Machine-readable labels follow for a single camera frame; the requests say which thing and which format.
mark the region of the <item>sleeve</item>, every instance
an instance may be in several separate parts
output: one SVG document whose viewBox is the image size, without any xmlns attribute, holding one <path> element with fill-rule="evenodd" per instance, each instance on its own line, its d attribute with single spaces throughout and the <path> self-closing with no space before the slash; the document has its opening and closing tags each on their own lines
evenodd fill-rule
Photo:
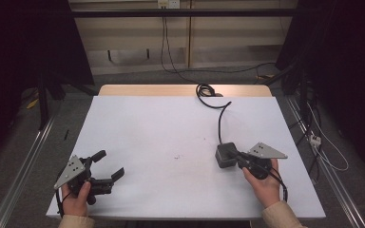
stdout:
<svg viewBox="0 0 365 228">
<path fill-rule="evenodd" d="M 58 228 L 92 228 L 93 226 L 92 218 L 64 215 Z"/>
<path fill-rule="evenodd" d="M 265 223 L 271 228 L 299 228 L 302 226 L 292 208 L 285 202 L 279 201 L 262 211 Z"/>
</svg>

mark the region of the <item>human hand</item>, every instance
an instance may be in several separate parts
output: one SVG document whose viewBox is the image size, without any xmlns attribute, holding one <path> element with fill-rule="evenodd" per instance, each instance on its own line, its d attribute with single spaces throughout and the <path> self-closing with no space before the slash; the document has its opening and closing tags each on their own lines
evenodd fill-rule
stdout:
<svg viewBox="0 0 365 228">
<path fill-rule="evenodd" d="M 64 208 L 64 214 L 70 216 L 79 216 L 79 217 L 87 217 L 87 196 L 90 191 L 91 183 L 86 181 L 81 190 L 79 191 L 79 195 L 75 196 L 70 192 L 67 184 L 62 185 L 62 197 L 64 198 L 62 201 L 62 206 Z"/>
<path fill-rule="evenodd" d="M 272 167 L 278 171 L 278 160 L 272 159 L 271 163 Z M 271 169 L 271 172 L 278 177 L 279 175 L 274 169 Z M 251 183 L 256 197 L 265 208 L 280 201 L 280 184 L 277 180 L 275 180 L 270 175 L 265 180 L 258 180 L 245 167 L 242 168 L 242 172 L 244 173 L 244 177 L 248 180 L 248 182 Z"/>
</svg>

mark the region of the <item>white table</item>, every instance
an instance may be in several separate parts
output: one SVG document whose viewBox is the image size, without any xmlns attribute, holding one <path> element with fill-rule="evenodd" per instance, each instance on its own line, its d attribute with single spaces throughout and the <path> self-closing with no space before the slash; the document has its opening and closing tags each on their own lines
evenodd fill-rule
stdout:
<svg viewBox="0 0 365 228">
<path fill-rule="evenodd" d="M 279 160 L 279 171 L 298 218 L 325 217 L 275 98 L 205 100 L 232 102 L 222 117 L 224 143 L 245 151 L 263 142 L 289 156 Z M 121 167 L 125 175 L 112 194 L 97 196 L 89 214 L 128 220 L 260 218 L 262 207 L 242 171 L 220 169 L 216 162 L 219 115 L 191 96 L 95 97 L 72 155 L 85 158 L 104 149 L 107 156 L 92 164 L 93 177 L 109 178 Z M 57 211 L 53 199 L 47 215 L 58 218 Z"/>
</svg>

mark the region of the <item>dark background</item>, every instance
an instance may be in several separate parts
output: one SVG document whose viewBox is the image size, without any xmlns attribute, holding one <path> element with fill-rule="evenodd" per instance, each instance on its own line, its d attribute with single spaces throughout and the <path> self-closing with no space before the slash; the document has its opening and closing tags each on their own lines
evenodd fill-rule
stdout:
<svg viewBox="0 0 365 228">
<path fill-rule="evenodd" d="M 310 64 L 320 99 L 365 161 L 365 1 L 338 1 Z"/>
<path fill-rule="evenodd" d="M 0 1 L 0 142 L 21 103 L 21 93 L 52 73 L 93 84 L 73 18 L 43 17 L 38 10 L 70 10 L 66 0 Z"/>
</svg>

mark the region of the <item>power outlet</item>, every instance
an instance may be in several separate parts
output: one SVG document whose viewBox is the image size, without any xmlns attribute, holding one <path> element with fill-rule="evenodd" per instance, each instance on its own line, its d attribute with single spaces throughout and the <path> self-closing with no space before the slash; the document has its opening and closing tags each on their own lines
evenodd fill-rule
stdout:
<svg viewBox="0 0 365 228">
<path fill-rule="evenodd" d="M 169 9 L 179 9 L 180 0 L 168 0 L 168 8 Z"/>
<path fill-rule="evenodd" d="M 158 0 L 159 9 L 168 9 L 168 0 Z"/>
<path fill-rule="evenodd" d="M 318 148 L 321 145 L 321 138 L 315 135 L 310 136 L 310 145 Z"/>
</svg>

